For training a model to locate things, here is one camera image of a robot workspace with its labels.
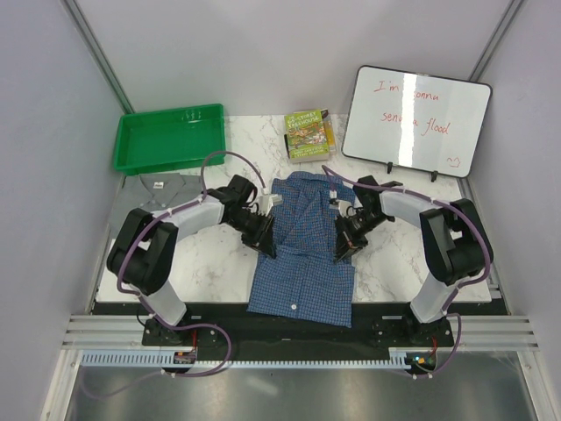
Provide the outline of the blue plaid long sleeve shirt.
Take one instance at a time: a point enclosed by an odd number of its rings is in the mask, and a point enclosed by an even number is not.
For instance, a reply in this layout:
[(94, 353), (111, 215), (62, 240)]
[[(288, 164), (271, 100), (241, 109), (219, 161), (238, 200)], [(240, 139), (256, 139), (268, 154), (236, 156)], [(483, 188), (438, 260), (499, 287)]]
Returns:
[(330, 180), (297, 171), (274, 179), (272, 192), (282, 197), (273, 207), (276, 257), (258, 257), (247, 310), (350, 328), (355, 268), (334, 261)]

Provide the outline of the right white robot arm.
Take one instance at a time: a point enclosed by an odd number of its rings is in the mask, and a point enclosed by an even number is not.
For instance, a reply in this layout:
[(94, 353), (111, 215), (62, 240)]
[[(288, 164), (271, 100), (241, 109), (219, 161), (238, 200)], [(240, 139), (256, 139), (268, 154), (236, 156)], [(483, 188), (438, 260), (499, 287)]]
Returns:
[(404, 187), (379, 184), (371, 176), (352, 183), (355, 207), (337, 197), (330, 178), (330, 207), (337, 210), (334, 261), (347, 260), (368, 245), (367, 233), (384, 222), (400, 219), (421, 232), (429, 270), (401, 323), (402, 337), (421, 345), (433, 334), (433, 322), (446, 316), (458, 292), (483, 282), (493, 263), (493, 249), (472, 201), (443, 202)]

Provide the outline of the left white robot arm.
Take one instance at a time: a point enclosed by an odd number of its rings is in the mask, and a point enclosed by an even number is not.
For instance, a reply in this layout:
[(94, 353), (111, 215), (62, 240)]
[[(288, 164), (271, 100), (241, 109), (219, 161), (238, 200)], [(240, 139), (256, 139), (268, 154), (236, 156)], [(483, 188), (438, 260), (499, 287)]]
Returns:
[(245, 246), (274, 259), (273, 208), (281, 203), (281, 195), (267, 189), (259, 195), (252, 182), (235, 175), (228, 185), (160, 213), (136, 208), (128, 213), (106, 266), (117, 277), (117, 288), (136, 296), (160, 321), (166, 339), (185, 344), (193, 325), (169, 281), (176, 244), (211, 226), (228, 225)]

